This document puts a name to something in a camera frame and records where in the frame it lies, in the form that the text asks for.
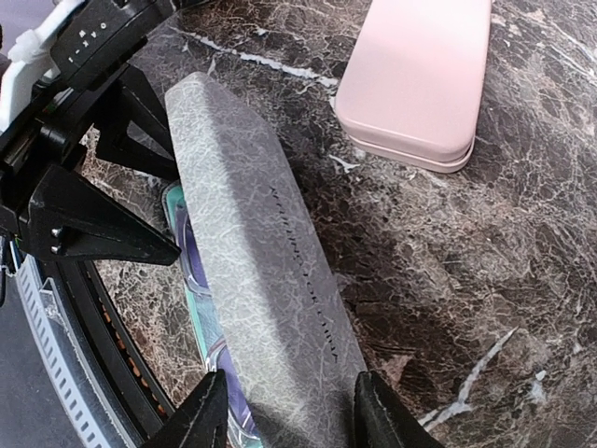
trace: marble table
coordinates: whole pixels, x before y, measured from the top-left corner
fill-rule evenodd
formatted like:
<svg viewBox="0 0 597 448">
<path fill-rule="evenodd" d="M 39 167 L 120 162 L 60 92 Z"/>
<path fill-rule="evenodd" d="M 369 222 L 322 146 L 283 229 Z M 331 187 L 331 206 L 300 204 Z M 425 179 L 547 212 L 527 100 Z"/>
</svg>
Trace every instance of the marble table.
<svg viewBox="0 0 597 448">
<path fill-rule="evenodd" d="M 597 446 L 597 6 L 496 0 L 471 162 L 366 155 L 332 101 L 368 0 L 225 0 L 136 57 L 158 93 L 209 73 L 279 134 L 361 347 L 447 447 Z M 90 134 L 90 146 L 94 135 Z M 91 159 L 165 230 L 158 179 Z M 201 378 L 176 266 L 99 263 L 173 400 Z"/>
</svg>

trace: pink box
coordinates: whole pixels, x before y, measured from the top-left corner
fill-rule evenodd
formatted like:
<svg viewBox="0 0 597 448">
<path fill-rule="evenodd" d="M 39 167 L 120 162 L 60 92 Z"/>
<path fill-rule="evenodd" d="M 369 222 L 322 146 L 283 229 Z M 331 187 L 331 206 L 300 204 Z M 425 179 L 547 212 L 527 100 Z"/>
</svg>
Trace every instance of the pink box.
<svg viewBox="0 0 597 448">
<path fill-rule="evenodd" d="M 357 147 L 454 173 L 473 151 L 492 0 L 373 0 L 335 109 Z"/>
</svg>

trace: gray floor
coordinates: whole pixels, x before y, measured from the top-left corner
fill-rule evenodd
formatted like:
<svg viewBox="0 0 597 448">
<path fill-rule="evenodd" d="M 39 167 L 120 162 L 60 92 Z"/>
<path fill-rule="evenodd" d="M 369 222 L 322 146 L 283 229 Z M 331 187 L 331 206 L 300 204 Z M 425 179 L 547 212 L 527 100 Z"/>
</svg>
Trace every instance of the gray floor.
<svg viewBox="0 0 597 448">
<path fill-rule="evenodd" d="M 80 448 L 29 330 L 16 286 L 0 309 L 0 447 Z"/>
</svg>

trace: pink tin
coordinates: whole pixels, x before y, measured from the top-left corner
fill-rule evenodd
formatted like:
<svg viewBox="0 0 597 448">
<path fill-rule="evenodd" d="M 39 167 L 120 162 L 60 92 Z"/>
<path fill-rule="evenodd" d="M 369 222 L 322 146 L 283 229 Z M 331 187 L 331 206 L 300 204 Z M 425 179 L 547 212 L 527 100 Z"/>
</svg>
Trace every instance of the pink tin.
<svg viewBox="0 0 597 448">
<path fill-rule="evenodd" d="M 441 173 L 470 159 L 492 0 L 373 0 L 336 97 L 357 147 Z"/>
</svg>

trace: pink lid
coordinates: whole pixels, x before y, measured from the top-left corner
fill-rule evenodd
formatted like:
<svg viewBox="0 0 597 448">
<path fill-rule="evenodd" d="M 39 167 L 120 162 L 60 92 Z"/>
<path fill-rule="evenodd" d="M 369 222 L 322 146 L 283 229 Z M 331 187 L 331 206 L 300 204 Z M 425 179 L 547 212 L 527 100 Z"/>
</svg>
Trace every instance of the pink lid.
<svg viewBox="0 0 597 448">
<path fill-rule="evenodd" d="M 353 138 L 431 161 L 471 147 L 492 0 L 373 0 L 340 84 L 336 113 Z"/>
</svg>

